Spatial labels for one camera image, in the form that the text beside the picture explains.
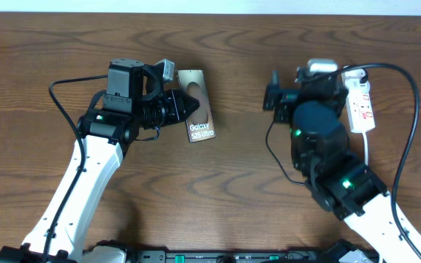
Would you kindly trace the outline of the bronze Galaxy smartphone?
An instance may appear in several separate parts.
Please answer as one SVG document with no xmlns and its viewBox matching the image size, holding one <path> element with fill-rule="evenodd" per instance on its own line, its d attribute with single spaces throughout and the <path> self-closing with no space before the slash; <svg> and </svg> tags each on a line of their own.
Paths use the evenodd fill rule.
<svg viewBox="0 0 421 263">
<path fill-rule="evenodd" d="M 199 107 L 186 120 L 189 142 L 201 142 L 216 137 L 204 72 L 200 69 L 177 71 L 180 89 L 199 102 Z"/>
</svg>

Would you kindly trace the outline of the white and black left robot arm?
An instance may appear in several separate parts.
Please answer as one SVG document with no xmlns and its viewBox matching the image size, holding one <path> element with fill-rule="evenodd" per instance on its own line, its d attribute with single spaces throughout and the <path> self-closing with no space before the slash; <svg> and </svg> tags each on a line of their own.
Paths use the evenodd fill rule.
<svg viewBox="0 0 421 263">
<path fill-rule="evenodd" d="M 0 263 L 136 262 L 134 249 L 113 240 L 89 250 L 84 245 L 102 194 L 139 130 L 182 123 L 199 107 L 184 91 L 164 89 L 174 74 L 167 59 L 154 65 L 126 58 L 110 62 L 106 89 L 93 96 L 77 123 L 67 121 L 75 147 L 50 204 L 20 247 L 1 248 Z"/>
</svg>

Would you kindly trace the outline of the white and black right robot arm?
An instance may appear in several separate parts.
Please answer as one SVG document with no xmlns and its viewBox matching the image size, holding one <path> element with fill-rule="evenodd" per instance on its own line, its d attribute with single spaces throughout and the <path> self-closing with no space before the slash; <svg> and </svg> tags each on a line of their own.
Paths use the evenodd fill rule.
<svg viewBox="0 0 421 263">
<path fill-rule="evenodd" d="M 368 96 L 368 70 L 391 69 L 409 82 L 414 112 L 406 146 L 392 189 L 351 150 L 349 135 L 340 122 L 351 99 Z M 421 262 L 421 234 L 397 203 L 398 183 L 409 155 L 420 112 L 420 94 L 414 78 L 403 68 L 385 63 L 338 68 L 333 61 L 311 62 L 297 69 L 299 88 L 282 88 L 272 73 L 262 108 L 273 112 L 276 123 L 290 127 L 294 168 L 317 204 L 369 243 L 385 262 Z"/>
</svg>

